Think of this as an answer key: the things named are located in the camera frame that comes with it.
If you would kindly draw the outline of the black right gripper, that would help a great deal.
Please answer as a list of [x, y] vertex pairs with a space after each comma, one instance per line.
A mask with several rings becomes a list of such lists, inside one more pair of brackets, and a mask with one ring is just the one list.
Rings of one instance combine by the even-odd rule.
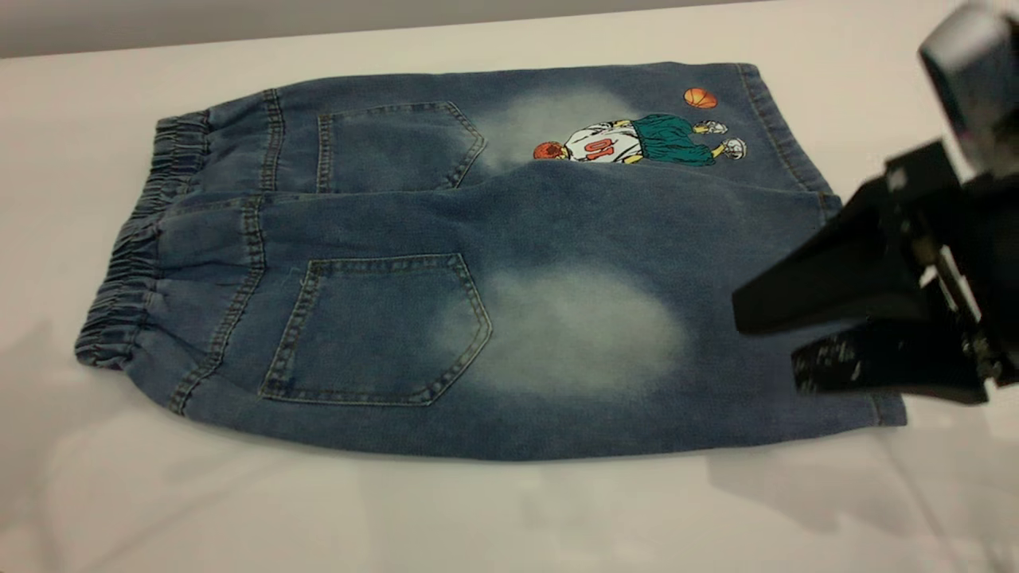
[[[935, 272], [949, 319], [924, 321], [918, 267]], [[983, 405], [984, 380], [1017, 384], [1017, 171], [961, 181], [938, 141], [891, 158], [732, 308], [746, 335], [877, 320], [795, 349], [800, 394]]]

